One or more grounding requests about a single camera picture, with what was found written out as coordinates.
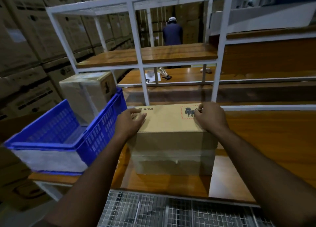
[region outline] left hand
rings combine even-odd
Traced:
[[[132,114],[140,113],[141,109],[127,109],[118,115],[115,123],[115,134],[125,140],[133,137],[145,121],[147,113],[141,114],[136,120],[133,120]]]

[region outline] battery warning label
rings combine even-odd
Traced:
[[[181,106],[182,119],[193,119],[195,110],[198,110],[198,106]]]

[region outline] human hand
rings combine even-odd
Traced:
[[[203,108],[203,112],[200,113],[198,110],[195,110],[194,116],[204,130],[218,135],[222,131],[229,129],[225,111],[219,104],[205,102],[201,103],[198,108]]]
[[[136,120],[133,120],[134,113],[140,113],[141,109],[127,109],[118,115],[115,123],[115,134],[124,140],[128,140],[134,136],[145,121],[147,113],[141,114]]]

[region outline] wire mesh shelf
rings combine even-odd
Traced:
[[[274,227],[260,208],[110,191],[98,227]]]

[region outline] person's back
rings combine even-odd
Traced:
[[[162,30],[165,46],[182,44],[182,27],[176,21],[169,21]]]

